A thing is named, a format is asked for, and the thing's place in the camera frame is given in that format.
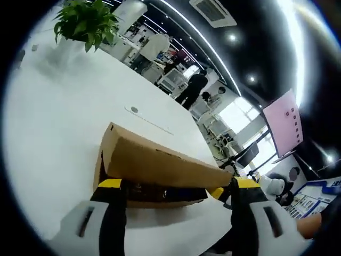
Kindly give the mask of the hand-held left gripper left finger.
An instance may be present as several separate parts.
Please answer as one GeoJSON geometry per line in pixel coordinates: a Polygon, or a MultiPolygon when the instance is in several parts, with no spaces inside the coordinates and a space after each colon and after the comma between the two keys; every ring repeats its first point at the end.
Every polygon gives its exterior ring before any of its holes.
{"type": "Polygon", "coordinates": [[[126,208],[125,183],[106,179],[63,217],[47,243],[55,255],[124,255],[126,208]]]}

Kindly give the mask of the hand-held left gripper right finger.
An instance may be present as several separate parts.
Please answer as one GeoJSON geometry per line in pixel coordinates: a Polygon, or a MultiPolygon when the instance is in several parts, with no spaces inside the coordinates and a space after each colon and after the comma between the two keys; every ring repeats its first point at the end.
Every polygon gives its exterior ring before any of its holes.
{"type": "Polygon", "coordinates": [[[235,255],[303,255],[312,244],[277,202],[266,198],[253,180],[232,178],[231,225],[237,240],[235,255]]]}

